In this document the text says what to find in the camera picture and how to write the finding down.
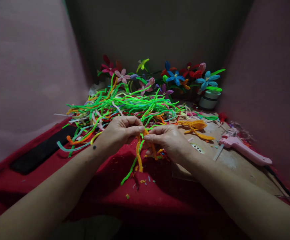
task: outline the red cloth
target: red cloth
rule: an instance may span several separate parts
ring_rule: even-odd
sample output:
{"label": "red cloth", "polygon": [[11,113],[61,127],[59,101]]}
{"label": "red cloth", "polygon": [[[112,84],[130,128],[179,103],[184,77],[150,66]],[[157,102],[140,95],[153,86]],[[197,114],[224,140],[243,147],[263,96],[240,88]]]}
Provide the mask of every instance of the red cloth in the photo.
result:
{"label": "red cloth", "polygon": [[[54,126],[0,163],[0,215],[70,160],[67,158],[68,153],[58,150],[26,176],[9,169],[13,160],[55,134],[67,121]],[[171,164],[168,161],[144,159],[144,172],[137,172],[133,179],[128,179],[121,186],[120,182],[129,172],[135,158],[135,150],[136,141],[125,145],[116,155],[104,162],[69,215],[69,219],[78,220],[98,214],[115,215],[123,220],[132,218],[135,221],[140,218],[147,219],[146,217],[159,219],[162,216],[168,219],[172,215],[212,218],[225,216],[220,205],[200,184],[173,179]],[[146,180],[147,185],[141,184],[141,180]]]}

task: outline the blue pipe cleaner flower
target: blue pipe cleaner flower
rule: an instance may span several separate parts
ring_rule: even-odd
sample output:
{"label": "blue pipe cleaner flower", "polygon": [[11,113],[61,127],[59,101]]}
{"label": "blue pipe cleaner flower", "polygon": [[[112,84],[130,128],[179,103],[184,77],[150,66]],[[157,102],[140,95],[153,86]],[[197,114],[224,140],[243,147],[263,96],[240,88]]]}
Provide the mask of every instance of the blue pipe cleaner flower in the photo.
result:
{"label": "blue pipe cleaner flower", "polygon": [[208,85],[212,85],[213,87],[217,87],[218,83],[214,80],[220,78],[220,75],[210,76],[210,71],[207,71],[205,74],[205,78],[198,78],[195,80],[197,83],[202,83],[201,90],[204,91]]}
{"label": "blue pipe cleaner flower", "polygon": [[175,74],[173,74],[171,71],[167,71],[167,72],[168,72],[170,77],[166,79],[166,82],[174,81],[175,84],[177,86],[179,86],[180,85],[180,81],[179,80],[185,81],[184,77],[182,75],[179,75],[178,71],[176,71]]}

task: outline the glue gun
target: glue gun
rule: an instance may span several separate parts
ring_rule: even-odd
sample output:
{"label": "glue gun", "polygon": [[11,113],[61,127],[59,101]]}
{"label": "glue gun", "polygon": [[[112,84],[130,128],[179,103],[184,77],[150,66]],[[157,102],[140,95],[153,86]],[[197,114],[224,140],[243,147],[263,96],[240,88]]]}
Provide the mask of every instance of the glue gun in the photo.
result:
{"label": "glue gun", "polygon": [[222,135],[221,139],[219,140],[219,144],[221,144],[221,146],[214,157],[214,161],[217,160],[223,147],[233,147],[250,161],[259,166],[266,166],[272,164],[272,161],[269,158],[261,156],[260,154],[254,152],[245,144],[243,144],[242,141],[240,141],[237,137],[238,133],[239,131],[236,128],[230,128],[228,131],[225,132],[224,135]]}

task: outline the yellow pipe cleaner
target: yellow pipe cleaner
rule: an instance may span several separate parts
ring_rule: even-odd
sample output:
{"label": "yellow pipe cleaner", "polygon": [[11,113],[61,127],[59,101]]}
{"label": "yellow pipe cleaner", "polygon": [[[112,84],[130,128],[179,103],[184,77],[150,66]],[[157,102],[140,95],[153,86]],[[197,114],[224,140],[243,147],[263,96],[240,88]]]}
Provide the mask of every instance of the yellow pipe cleaner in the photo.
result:
{"label": "yellow pipe cleaner", "polygon": [[194,132],[198,137],[204,140],[214,140],[214,137],[206,136],[204,134],[198,133],[196,131],[203,130],[205,127],[207,127],[207,124],[203,120],[196,120],[196,121],[178,121],[180,125],[184,127],[189,127],[190,130],[186,131],[185,133],[191,133]]}

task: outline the orange pipe cleaner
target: orange pipe cleaner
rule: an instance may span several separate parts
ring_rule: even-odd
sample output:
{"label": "orange pipe cleaner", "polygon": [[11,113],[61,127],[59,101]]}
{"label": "orange pipe cleaner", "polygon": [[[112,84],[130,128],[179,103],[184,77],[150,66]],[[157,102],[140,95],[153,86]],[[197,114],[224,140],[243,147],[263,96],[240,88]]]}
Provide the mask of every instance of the orange pipe cleaner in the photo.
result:
{"label": "orange pipe cleaner", "polygon": [[214,137],[206,136],[204,134],[198,133],[196,131],[203,130],[205,127],[207,127],[207,124],[203,120],[196,120],[196,121],[178,121],[180,125],[184,127],[189,127],[190,130],[186,131],[185,133],[191,133],[194,132],[198,137],[204,140],[214,140]]}
{"label": "orange pipe cleaner", "polygon": [[140,172],[143,172],[143,164],[142,164],[142,159],[141,159],[141,156],[139,154],[139,146],[141,144],[141,138],[140,136],[138,135],[137,136],[137,145],[136,145],[136,156],[137,156],[137,160],[138,160],[138,165],[139,165],[139,171]]}
{"label": "orange pipe cleaner", "polygon": [[[143,135],[146,136],[148,134],[149,134],[148,131],[145,129],[143,131]],[[152,148],[152,152],[154,154],[154,158],[155,158],[156,161],[158,161],[155,145],[153,143],[150,143],[150,145],[151,145],[151,148]]]}

